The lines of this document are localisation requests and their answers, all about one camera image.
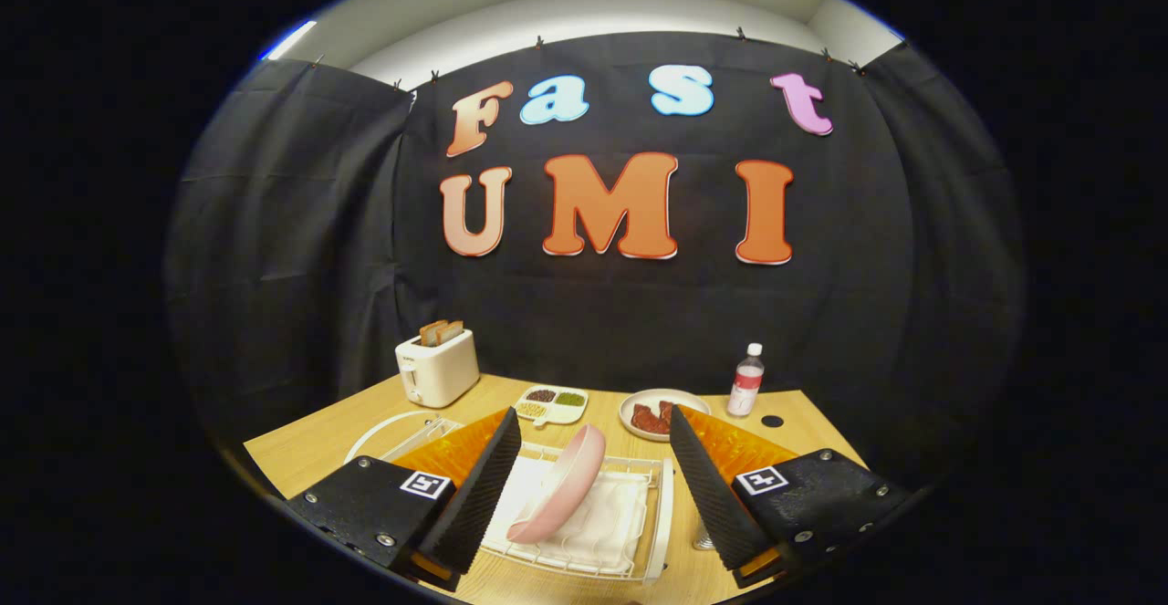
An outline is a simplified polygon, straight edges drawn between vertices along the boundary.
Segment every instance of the plastic bottle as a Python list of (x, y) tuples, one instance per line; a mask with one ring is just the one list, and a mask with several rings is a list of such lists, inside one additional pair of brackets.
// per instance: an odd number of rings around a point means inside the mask
[(763, 346), (759, 343), (746, 347), (746, 360), (738, 364), (734, 388), (730, 389), (730, 404), (726, 405), (730, 415), (748, 415), (755, 408), (758, 388), (763, 384), (763, 360), (758, 359), (762, 354)]

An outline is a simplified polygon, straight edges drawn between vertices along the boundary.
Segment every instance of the pink plate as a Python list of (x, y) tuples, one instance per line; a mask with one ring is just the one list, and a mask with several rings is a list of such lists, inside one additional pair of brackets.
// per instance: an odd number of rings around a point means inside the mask
[(543, 477), (540, 492), (507, 529), (507, 541), (540, 543), (572, 517), (592, 488), (604, 463), (604, 433), (592, 425), (576, 432), (559, 459)]

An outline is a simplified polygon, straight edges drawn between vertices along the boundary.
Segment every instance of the table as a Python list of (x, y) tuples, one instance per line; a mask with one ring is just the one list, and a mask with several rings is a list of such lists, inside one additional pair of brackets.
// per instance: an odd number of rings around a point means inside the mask
[[(420, 419), (442, 415), (458, 423), (471, 424), (515, 404), (531, 382), (482, 375), (479, 383), (444, 409), (426, 409), (405, 398), (401, 376), (339, 401), (335, 404), (250, 439), (244, 447), (267, 475), (279, 493), (292, 498), (340, 468), (350, 447), (370, 429), (392, 415), (425, 412), (404, 418), (371, 436), (360, 454), (381, 457), (417, 432)], [(520, 419), (524, 441), (564, 447), (580, 425), (592, 424), (604, 432), (606, 454), (617, 457), (674, 458), (668, 443), (656, 443), (633, 436), (621, 424), (617, 410), (628, 394), (589, 390), (589, 404), (579, 422), (536, 429)], [(701, 396), (711, 413), (777, 444), (806, 454), (830, 447), (867, 467), (847, 439), (828, 422), (802, 391), (763, 392), (746, 418), (731, 418), (725, 412), (729, 395)], [(763, 425), (764, 415), (779, 415), (784, 424), (772, 429)], [(694, 500), (679, 467), (675, 479), (673, 526), (666, 555), (668, 568), (654, 584), (600, 582), (562, 576), (534, 566), (514, 563), (484, 551), (475, 556), (471, 571), (463, 577), (458, 592), (452, 593), (424, 584), (460, 600), (482, 605), (705, 605), (732, 598), (769, 580), (739, 590), (734, 577), (718, 559), (717, 551), (695, 550), (693, 541), (700, 519)]]

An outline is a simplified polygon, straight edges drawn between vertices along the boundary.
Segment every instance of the white toaster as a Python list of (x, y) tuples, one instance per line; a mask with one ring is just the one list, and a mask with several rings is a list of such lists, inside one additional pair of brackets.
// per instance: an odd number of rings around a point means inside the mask
[(416, 336), (397, 346), (394, 354), (405, 397), (422, 406), (446, 406), (479, 382), (479, 356), (470, 329), (438, 347), (425, 347), (422, 336)]

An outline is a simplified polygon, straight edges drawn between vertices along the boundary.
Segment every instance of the meat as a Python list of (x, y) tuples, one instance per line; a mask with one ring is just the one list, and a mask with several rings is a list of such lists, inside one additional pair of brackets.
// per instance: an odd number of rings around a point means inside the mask
[(665, 420), (665, 425), (668, 427), (669, 422), (673, 420), (673, 403), (662, 399), (658, 403), (658, 406), (661, 410), (661, 419)]
[(644, 404), (633, 405), (633, 426), (638, 430), (644, 430), (653, 434), (668, 434), (669, 433), (669, 415), (673, 412), (673, 403), (660, 401), (659, 410), (661, 411), (660, 417), (653, 413), (649, 406)]
[(633, 426), (638, 430), (647, 431), (652, 434), (668, 434), (669, 423), (658, 418), (649, 406), (644, 404), (633, 405)]

